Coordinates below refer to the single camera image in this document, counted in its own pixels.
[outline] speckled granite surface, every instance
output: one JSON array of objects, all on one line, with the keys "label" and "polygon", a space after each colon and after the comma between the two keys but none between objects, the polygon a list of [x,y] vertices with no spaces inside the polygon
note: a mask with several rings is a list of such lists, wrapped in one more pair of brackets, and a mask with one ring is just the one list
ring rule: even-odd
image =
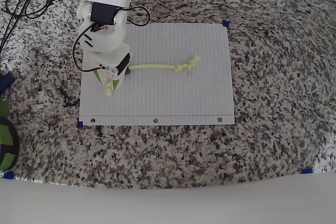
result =
[{"label": "speckled granite surface", "polygon": [[[336,172],[336,0],[133,0],[152,22],[231,22],[236,125],[77,129],[81,1],[23,19],[1,55],[17,78],[4,97],[21,136],[18,179],[157,188]],[[8,20],[1,12],[1,34]]]}]

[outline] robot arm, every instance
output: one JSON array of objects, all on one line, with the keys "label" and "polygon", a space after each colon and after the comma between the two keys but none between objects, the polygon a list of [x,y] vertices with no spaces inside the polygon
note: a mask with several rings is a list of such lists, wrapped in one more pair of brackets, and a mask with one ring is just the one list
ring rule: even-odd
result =
[{"label": "robot arm", "polygon": [[[105,85],[106,94],[111,95],[123,83],[124,76],[129,71],[130,47],[123,43],[128,11],[141,8],[148,13],[148,21],[135,24],[138,26],[144,26],[150,21],[150,12],[144,6],[130,8],[131,0],[88,1],[92,4],[81,4],[77,11],[77,17],[84,21],[72,47],[72,58],[79,70],[94,71],[99,81]],[[77,65],[74,53],[77,42],[80,42],[83,58],[88,59],[92,68],[81,69]]]}]

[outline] rope knot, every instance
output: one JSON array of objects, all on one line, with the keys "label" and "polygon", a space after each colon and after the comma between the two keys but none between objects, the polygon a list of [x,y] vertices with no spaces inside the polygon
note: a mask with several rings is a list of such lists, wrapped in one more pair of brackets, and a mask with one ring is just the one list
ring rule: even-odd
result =
[{"label": "rope knot", "polygon": [[192,69],[196,66],[196,63],[201,60],[201,57],[195,55],[190,61],[188,61],[187,69]]},{"label": "rope knot", "polygon": [[174,71],[175,72],[181,72],[182,71],[182,66],[180,64],[175,65]]}]

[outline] green object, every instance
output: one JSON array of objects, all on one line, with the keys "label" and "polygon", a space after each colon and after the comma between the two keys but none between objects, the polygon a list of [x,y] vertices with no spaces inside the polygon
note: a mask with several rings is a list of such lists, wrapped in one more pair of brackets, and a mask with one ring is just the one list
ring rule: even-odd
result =
[{"label": "green object", "polygon": [[11,167],[15,159],[15,156],[16,155],[14,154],[5,153],[4,159],[2,160],[2,163],[0,164],[0,173],[6,171],[7,169]]},{"label": "green object", "polygon": [[0,144],[13,146],[13,139],[8,126],[2,124],[0,124]]},{"label": "green object", "polygon": [[93,72],[94,72],[94,74],[96,75],[97,79],[101,82],[100,77],[99,77],[99,74],[98,74],[98,71],[95,70],[95,71],[93,71]]},{"label": "green object", "polygon": [[3,118],[9,117],[10,100],[0,100],[0,116]]},{"label": "green object", "polygon": [[113,81],[113,89],[116,90],[119,80]]},{"label": "green object", "polygon": [[17,131],[7,119],[9,106],[9,100],[0,100],[0,172],[12,169],[20,150]]}]

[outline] yellow rope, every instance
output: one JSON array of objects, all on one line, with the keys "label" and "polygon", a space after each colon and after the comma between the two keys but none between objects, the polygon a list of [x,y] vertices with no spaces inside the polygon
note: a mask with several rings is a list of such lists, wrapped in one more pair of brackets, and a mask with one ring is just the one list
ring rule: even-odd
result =
[{"label": "yellow rope", "polygon": [[145,64],[145,65],[134,65],[129,66],[130,70],[135,69],[144,69],[144,68],[166,68],[166,69],[174,69],[175,72],[180,72],[184,68],[192,69],[195,67],[196,63],[201,60],[201,57],[198,55],[195,55],[190,61],[188,61],[187,64],[177,64],[177,65],[166,65],[166,64]]}]

